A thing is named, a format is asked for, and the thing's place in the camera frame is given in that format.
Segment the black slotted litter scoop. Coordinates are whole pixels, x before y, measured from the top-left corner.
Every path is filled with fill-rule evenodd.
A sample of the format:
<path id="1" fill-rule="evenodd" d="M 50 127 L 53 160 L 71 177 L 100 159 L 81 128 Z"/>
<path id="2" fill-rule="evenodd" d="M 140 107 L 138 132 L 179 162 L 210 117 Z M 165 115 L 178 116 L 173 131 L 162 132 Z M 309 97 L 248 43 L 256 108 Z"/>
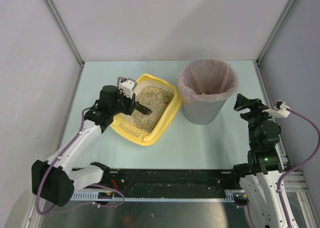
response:
<path id="1" fill-rule="evenodd" d="M 152 111 L 149 108 L 145 107 L 144 105 L 140 104 L 139 102 L 135 103 L 135 107 L 134 108 L 135 108 L 135 110 L 137 110 L 141 114 L 144 114 L 144 115 L 152 114 Z"/>

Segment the grey trash bin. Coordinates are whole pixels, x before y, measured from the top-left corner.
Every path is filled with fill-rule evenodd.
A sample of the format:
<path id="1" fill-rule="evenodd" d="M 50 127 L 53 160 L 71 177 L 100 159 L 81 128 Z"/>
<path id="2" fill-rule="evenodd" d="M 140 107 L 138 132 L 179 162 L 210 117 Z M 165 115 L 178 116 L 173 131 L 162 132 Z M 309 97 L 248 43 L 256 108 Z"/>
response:
<path id="1" fill-rule="evenodd" d="M 184 102 L 182 100 L 182 110 L 184 116 L 192 123 L 206 125 L 211 123 L 223 108 L 225 101 L 215 103 L 204 102 Z"/>

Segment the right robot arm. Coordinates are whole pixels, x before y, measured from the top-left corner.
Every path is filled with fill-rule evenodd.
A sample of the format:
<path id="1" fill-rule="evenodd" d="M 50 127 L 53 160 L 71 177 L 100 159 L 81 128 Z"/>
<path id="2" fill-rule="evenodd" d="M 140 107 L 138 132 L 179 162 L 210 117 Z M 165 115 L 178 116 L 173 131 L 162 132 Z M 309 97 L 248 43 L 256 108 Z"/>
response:
<path id="1" fill-rule="evenodd" d="M 234 110 L 248 122 L 248 162 L 233 167 L 235 182 L 240 185 L 257 217 L 258 228 L 296 228 L 285 191 L 282 159 L 277 152 L 281 127 L 272 117 L 287 118 L 289 107 L 282 101 L 269 109 L 260 99 L 238 94 Z"/>

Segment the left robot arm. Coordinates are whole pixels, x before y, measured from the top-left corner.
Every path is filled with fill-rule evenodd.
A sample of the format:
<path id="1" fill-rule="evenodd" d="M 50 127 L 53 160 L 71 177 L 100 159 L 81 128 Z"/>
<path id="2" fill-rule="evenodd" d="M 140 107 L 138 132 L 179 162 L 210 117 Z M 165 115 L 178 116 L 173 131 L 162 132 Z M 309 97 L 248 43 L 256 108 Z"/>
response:
<path id="1" fill-rule="evenodd" d="M 37 160 L 31 167 L 31 188 L 36 201 L 44 199 L 63 207 L 77 192 L 107 181 L 110 168 L 92 162 L 86 168 L 74 170 L 78 157 L 113 122 L 120 113 L 130 115 L 136 107 L 136 83 L 125 81 L 118 86 L 106 85 L 94 105 L 81 114 L 81 125 L 74 137 L 45 161 Z"/>

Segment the yellow litter box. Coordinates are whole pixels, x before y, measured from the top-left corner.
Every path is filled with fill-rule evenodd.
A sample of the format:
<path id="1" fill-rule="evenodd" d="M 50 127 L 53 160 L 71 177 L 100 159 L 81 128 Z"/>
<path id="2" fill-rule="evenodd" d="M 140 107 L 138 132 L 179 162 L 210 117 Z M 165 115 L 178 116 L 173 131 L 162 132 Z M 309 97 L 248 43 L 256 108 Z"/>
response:
<path id="1" fill-rule="evenodd" d="M 141 146 L 150 146 L 159 139 L 171 123 L 181 106 L 182 100 L 177 88 L 161 78 L 145 73 L 141 75 L 136 82 L 137 86 L 134 89 L 136 95 L 138 95 L 146 86 L 155 86 L 173 94 L 173 99 L 152 132 L 138 128 L 134 124 L 131 116 L 122 113 L 114 117 L 110 127 L 116 133 L 133 143 Z"/>

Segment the beige cat litter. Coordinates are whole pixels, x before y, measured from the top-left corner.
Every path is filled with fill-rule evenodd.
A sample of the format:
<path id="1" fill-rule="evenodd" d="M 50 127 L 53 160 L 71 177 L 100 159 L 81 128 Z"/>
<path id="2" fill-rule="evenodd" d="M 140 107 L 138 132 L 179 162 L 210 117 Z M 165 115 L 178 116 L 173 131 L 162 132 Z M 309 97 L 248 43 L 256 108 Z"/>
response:
<path id="1" fill-rule="evenodd" d="M 145 86 L 137 95 L 136 100 L 143 106 L 149 108 L 152 113 L 144 115 L 135 110 L 131 117 L 136 127 L 151 133 L 158 124 L 166 108 L 172 101 L 174 95 L 155 86 Z"/>

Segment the pink plastic bin liner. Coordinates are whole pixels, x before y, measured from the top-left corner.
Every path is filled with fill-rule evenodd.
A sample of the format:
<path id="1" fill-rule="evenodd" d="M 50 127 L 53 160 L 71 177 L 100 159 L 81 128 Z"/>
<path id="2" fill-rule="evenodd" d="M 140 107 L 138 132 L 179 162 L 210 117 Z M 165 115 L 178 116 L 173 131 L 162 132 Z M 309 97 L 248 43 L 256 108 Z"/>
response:
<path id="1" fill-rule="evenodd" d="M 239 83 L 231 66 L 216 59 L 201 59 L 187 64 L 177 76 L 177 88 L 184 102 L 215 103 L 235 93 Z"/>

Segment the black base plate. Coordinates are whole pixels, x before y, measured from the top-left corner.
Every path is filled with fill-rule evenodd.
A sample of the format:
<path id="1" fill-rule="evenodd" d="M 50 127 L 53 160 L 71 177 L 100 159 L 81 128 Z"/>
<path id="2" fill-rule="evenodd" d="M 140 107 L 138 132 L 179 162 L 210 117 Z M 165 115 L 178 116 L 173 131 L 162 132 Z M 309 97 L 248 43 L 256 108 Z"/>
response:
<path id="1" fill-rule="evenodd" d="M 207 189 L 214 193 L 242 190 L 231 169 L 110 169 L 97 184 L 115 188 L 123 195 L 177 196 L 178 192 L 199 195 Z"/>

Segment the right aluminium frame post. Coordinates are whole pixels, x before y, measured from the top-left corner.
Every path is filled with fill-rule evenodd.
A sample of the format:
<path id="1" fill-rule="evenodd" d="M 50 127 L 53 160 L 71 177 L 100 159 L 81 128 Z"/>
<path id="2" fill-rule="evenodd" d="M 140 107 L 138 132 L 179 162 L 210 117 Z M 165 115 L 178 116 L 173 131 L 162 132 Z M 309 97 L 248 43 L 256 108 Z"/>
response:
<path id="1" fill-rule="evenodd" d="M 274 27 L 272 28 L 270 35 L 268 36 L 264 46 L 262 47 L 262 50 L 256 58 L 257 64 L 260 64 L 263 61 L 265 55 L 271 48 L 272 44 L 280 33 L 282 27 L 284 26 L 284 23 L 288 19 L 297 2 L 298 0 L 287 0 L 287 2 L 285 3 L 285 6 L 281 11 Z"/>

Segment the aluminium frame post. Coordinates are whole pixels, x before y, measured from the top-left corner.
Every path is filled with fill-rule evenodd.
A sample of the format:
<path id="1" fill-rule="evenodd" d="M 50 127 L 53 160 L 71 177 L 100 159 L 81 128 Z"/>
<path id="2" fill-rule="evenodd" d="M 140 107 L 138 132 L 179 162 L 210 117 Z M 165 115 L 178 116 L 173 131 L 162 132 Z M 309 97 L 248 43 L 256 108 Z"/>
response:
<path id="1" fill-rule="evenodd" d="M 274 27 L 272 28 L 270 35 L 268 36 L 264 46 L 262 47 L 262 50 L 256 58 L 257 64 L 260 64 L 263 61 L 265 55 L 271 48 L 272 44 L 280 33 L 282 27 L 284 26 L 284 23 L 288 19 L 297 2 L 298 0 L 287 0 L 287 2 L 285 3 L 285 6 L 281 11 Z"/>
<path id="2" fill-rule="evenodd" d="M 81 58 L 81 55 L 78 51 L 78 49 L 76 48 L 76 45 L 63 21 L 63 18 L 61 17 L 55 3 L 53 0 L 43 0 L 44 4 L 46 5 L 49 13 L 51 14 L 55 24 L 57 25 L 60 33 L 62 34 L 67 46 L 69 47 L 71 53 L 73 54 L 74 58 L 76 59 L 77 63 L 80 66 L 83 66 L 84 61 Z"/>

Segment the left aluminium frame post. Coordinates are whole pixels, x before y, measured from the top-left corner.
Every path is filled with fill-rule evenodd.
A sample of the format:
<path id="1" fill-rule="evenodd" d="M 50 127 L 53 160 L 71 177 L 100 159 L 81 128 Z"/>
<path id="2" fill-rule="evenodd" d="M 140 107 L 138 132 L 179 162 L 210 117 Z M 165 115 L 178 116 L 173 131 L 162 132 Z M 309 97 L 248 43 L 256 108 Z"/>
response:
<path id="1" fill-rule="evenodd" d="M 69 47 L 71 53 L 73 54 L 74 58 L 76 59 L 77 63 L 80 66 L 83 66 L 84 61 L 81 58 L 81 55 L 78 51 L 78 49 L 76 48 L 76 45 L 63 21 L 63 18 L 61 17 L 55 3 L 53 0 L 43 0 L 44 4 L 46 5 L 49 13 L 51 14 L 55 24 L 57 25 L 60 33 L 62 34 L 67 46 Z"/>

